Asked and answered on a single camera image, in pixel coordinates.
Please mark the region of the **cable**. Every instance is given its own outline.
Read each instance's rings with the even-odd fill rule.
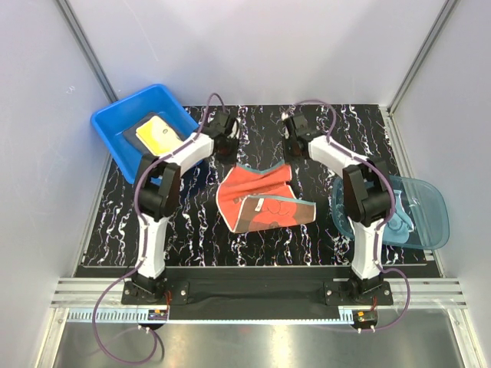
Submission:
[[[101,305],[101,302],[104,299],[104,297],[107,295],[107,293],[112,288],[114,288],[114,286],[116,286],[117,284],[119,284],[122,280],[124,280],[125,278],[130,277],[132,274],[134,274],[135,272],[137,272],[142,267],[143,262],[145,261],[145,257],[147,255],[148,222],[143,217],[143,214],[142,214],[142,212],[140,210],[140,206],[138,205],[138,199],[140,197],[140,190],[141,190],[141,187],[142,187],[144,181],[147,179],[148,174],[150,173],[150,171],[152,171],[155,167],[157,167],[157,165],[159,165],[160,163],[162,163],[166,159],[169,159],[170,157],[176,155],[177,153],[181,152],[186,147],[188,147],[189,145],[193,144],[196,141],[196,138],[198,138],[198,136],[201,134],[201,131],[203,130],[203,127],[204,127],[204,125],[206,123],[206,120],[208,118],[209,105],[210,105],[211,100],[212,100],[213,97],[216,97],[216,98],[219,99],[219,101],[220,101],[220,103],[222,105],[222,110],[223,110],[223,112],[225,112],[225,104],[223,103],[222,98],[218,94],[216,94],[216,93],[210,94],[209,97],[208,97],[208,100],[206,101],[206,107],[205,107],[205,110],[203,111],[203,117],[202,117],[201,122],[199,123],[198,130],[196,131],[196,135],[191,140],[187,140],[183,145],[181,145],[180,147],[178,147],[177,149],[175,149],[172,153],[169,153],[169,154],[167,154],[165,156],[160,157],[155,162],[153,162],[150,166],[148,166],[147,169],[143,172],[143,174],[140,177],[140,179],[138,180],[137,186],[135,188],[135,196],[134,196],[134,200],[133,200],[133,206],[134,206],[134,209],[135,209],[135,212],[136,212],[137,216],[140,217],[142,219],[142,221],[143,221],[143,251],[142,251],[141,259],[138,260],[139,263],[137,263],[137,265],[135,266],[135,268],[133,270],[129,271],[128,273],[126,273],[123,276],[121,276],[120,278],[118,278],[111,285],[109,285],[106,290],[104,290],[102,292],[102,294],[100,295],[99,299],[97,299],[97,301],[96,301],[96,303],[94,305],[94,311],[92,313],[92,330],[94,331],[94,337],[95,337],[95,340],[97,341],[97,345],[99,345],[100,349],[108,357],[110,357],[111,359],[117,361],[118,363],[126,364],[128,366],[139,366],[139,365],[142,365],[142,364],[145,364],[146,362],[148,362],[150,359],[152,359],[153,355],[155,354],[155,351],[157,350],[158,335],[153,330],[150,330],[151,333],[152,333],[152,335],[153,335],[154,345],[153,345],[153,349],[152,349],[150,355],[147,358],[145,358],[143,360],[139,360],[139,361],[122,360],[122,359],[118,358],[117,356],[114,356],[104,346],[104,344],[102,343],[101,337],[99,336],[99,333],[97,331],[97,323],[96,323],[97,309],[99,308],[99,305]]]
[[[331,126],[329,127],[328,132],[325,134],[326,135],[326,140],[327,140],[328,144],[330,144],[331,146],[333,146],[335,149],[337,149],[339,152],[343,153],[344,155],[351,156],[351,151],[348,151],[342,145],[336,143],[335,141],[331,141],[330,140],[331,133],[332,133],[332,131],[334,129],[334,125],[336,124],[336,111],[334,110],[334,108],[333,108],[332,105],[330,105],[329,103],[325,103],[324,101],[317,100],[317,99],[314,99],[314,100],[303,100],[303,101],[301,101],[301,102],[299,102],[299,103],[297,103],[295,105],[301,105],[301,104],[311,103],[311,102],[323,104],[323,105],[327,106],[331,110],[331,112],[332,112],[333,121],[332,121]],[[404,279],[404,282],[405,282],[406,288],[407,288],[407,298],[406,298],[406,304],[404,305],[404,309],[402,310],[401,314],[394,321],[392,321],[391,323],[389,323],[388,325],[377,328],[377,330],[387,330],[387,329],[395,326],[396,324],[398,324],[400,322],[400,320],[406,314],[407,309],[409,308],[410,300],[411,300],[411,289],[410,289],[410,285],[409,285],[409,280],[407,279],[407,276],[405,275],[405,273],[403,273],[401,270],[399,270],[397,268],[388,268],[387,270],[384,270],[384,268],[381,266],[380,261],[377,259],[377,256],[378,256],[378,238],[379,238],[379,231],[380,231],[380,229],[384,225],[386,225],[390,221],[390,219],[392,218],[392,216],[396,212],[396,199],[395,199],[395,196],[394,196],[394,191],[392,189],[392,186],[390,185],[390,183],[387,180],[387,178],[384,176],[384,174],[382,174],[382,172],[379,169],[377,169],[375,166],[373,166],[367,160],[362,159],[360,157],[353,156],[353,159],[355,161],[359,162],[359,163],[362,163],[363,165],[365,165],[366,167],[368,167],[371,171],[373,171],[375,174],[377,174],[377,176],[379,177],[379,179],[382,181],[382,183],[387,188],[387,191],[389,193],[389,198],[390,198],[390,211],[389,211],[389,215],[375,228],[375,237],[374,237],[374,262],[377,265],[377,268],[383,274],[388,274],[388,273],[391,273],[391,272],[396,272],[397,274],[399,274]]]
[[[328,107],[328,109],[332,112],[332,123],[331,123],[331,126],[329,127],[329,130],[328,132],[325,134],[327,138],[329,138],[331,136],[331,133],[332,131],[334,130],[334,126],[336,125],[336,118],[337,118],[337,114],[336,114],[336,110],[333,108],[333,106],[330,104],[330,103],[326,103],[324,101],[321,101],[321,100],[317,100],[317,99],[313,99],[313,100],[303,100],[303,101],[300,101],[300,102],[297,102],[295,104],[296,105],[304,105],[304,104],[311,104],[311,103],[314,103],[314,104],[323,104],[325,106]]]

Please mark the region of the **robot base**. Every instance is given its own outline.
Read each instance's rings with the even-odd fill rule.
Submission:
[[[189,283],[187,281],[167,282],[163,274],[157,279],[152,279],[136,273],[131,281],[124,282],[121,303],[124,305],[166,305],[167,292],[170,293],[170,304],[187,304]]]
[[[377,305],[394,305],[390,284],[382,281],[380,285],[364,294],[353,295],[349,288],[349,281],[331,281],[324,283],[325,303],[328,306],[352,306],[352,305],[374,305],[374,297]]]

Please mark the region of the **transparent blue tray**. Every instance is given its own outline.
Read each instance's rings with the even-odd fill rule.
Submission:
[[[438,189],[423,180],[400,176],[389,179],[396,198],[396,212],[385,226],[384,244],[425,250],[443,247],[450,237],[450,225]],[[338,177],[332,189],[332,218],[339,232],[353,239],[343,203],[343,180]]]

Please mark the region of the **gray wall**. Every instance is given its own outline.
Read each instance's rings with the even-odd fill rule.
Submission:
[[[0,365],[24,368],[80,249],[107,155],[89,118],[107,100],[53,1],[1,3]]]
[[[120,97],[388,104],[444,0],[71,0]]]
[[[458,277],[491,362],[491,2],[460,2],[396,111],[415,175],[447,202],[445,271]]]

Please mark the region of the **blue plastic tray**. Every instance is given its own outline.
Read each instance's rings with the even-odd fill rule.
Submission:
[[[142,154],[126,141],[122,132],[152,112],[185,137],[198,127],[198,123],[162,84],[153,84],[119,100],[97,111],[91,118],[92,125],[130,184],[135,181]]]
[[[437,188],[423,180],[390,176],[396,212],[384,230],[383,243],[395,247],[433,250],[450,237],[447,207]],[[339,232],[353,239],[353,229],[344,212],[343,180],[332,186],[332,218]]]

